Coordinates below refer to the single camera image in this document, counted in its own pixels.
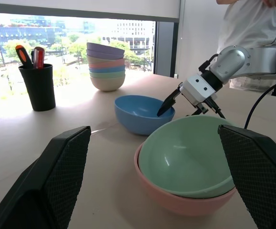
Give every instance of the white wall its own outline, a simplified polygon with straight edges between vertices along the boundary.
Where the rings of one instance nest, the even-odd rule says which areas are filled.
[[[175,71],[179,79],[198,72],[198,67],[217,52],[226,8],[216,0],[182,0]]]
[[[0,0],[0,3],[179,18],[180,0]]]

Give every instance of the cityscape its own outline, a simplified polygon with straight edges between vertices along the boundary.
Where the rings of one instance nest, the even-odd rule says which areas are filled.
[[[155,22],[0,13],[0,100],[27,95],[15,47],[36,46],[53,64],[54,87],[89,77],[87,42],[125,49],[126,71],[153,70]]]

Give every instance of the black pen holder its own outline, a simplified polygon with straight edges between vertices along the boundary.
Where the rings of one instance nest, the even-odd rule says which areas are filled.
[[[19,67],[24,79],[25,86],[30,97],[34,111],[48,111],[53,109],[55,104],[53,66],[44,64],[43,69],[28,69]]]

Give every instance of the bowl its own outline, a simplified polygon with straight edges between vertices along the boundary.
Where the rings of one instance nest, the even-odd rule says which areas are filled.
[[[91,73],[117,73],[125,71],[125,65],[117,66],[113,68],[90,68],[89,71]]]
[[[124,58],[124,55],[108,54],[108,53],[97,52],[89,49],[87,49],[87,55],[100,58],[100,59],[107,59],[107,60],[118,60],[118,59]]]
[[[125,95],[114,102],[116,117],[128,131],[138,135],[150,135],[162,125],[170,122],[175,110],[170,108],[162,116],[157,112],[163,101],[141,95]]]
[[[134,155],[134,167],[136,173],[138,174],[139,181],[148,196],[157,202],[157,204],[161,207],[173,213],[184,216],[194,217],[211,215],[225,205],[236,192],[236,188],[233,188],[231,191],[219,197],[209,199],[184,198],[170,194],[153,185],[140,171],[138,166],[138,158],[142,145],[139,146]]]
[[[116,61],[107,61],[102,63],[89,64],[89,68],[113,68],[117,66],[125,65],[125,59],[119,59]]]
[[[119,89],[125,80],[125,76],[112,79],[100,79],[90,77],[92,84],[103,92],[111,92]]]
[[[96,43],[87,43],[87,48],[92,51],[109,53],[109,54],[116,54],[116,55],[124,55],[125,50],[114,48],[107,45],[96,44]]]
[[[213,198],[233,189],[217,133],[233,123],[206,115],[177,119],[156,130],[139,156],[141,172],[156,186],[188,198]]]
[[[114,60],[107,60],[101,58],[95,58],[92,56],[87,55],[88,64],[99,64],[99,63],[106,63],[106,62],[113,62]]]
[[[100,78],[100,79],[111,79],[111,78],[120,78],[125,76],[125,71],[116,72],[116,73],[89,73],[90,77]]]

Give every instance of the green bowl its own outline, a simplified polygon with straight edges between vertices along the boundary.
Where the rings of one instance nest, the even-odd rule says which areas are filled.
[[[89,73],[93,78],[101,78],[101,79],[108,79],[108,78],[119,78],[125,76],[125,71],[116,72],[116,73]]]
[[[227,159],[217,133],[218,117],[177,119],[153,132],[139,155],[141,172],[163,190],[188,198],[213,198],[233,189]]]

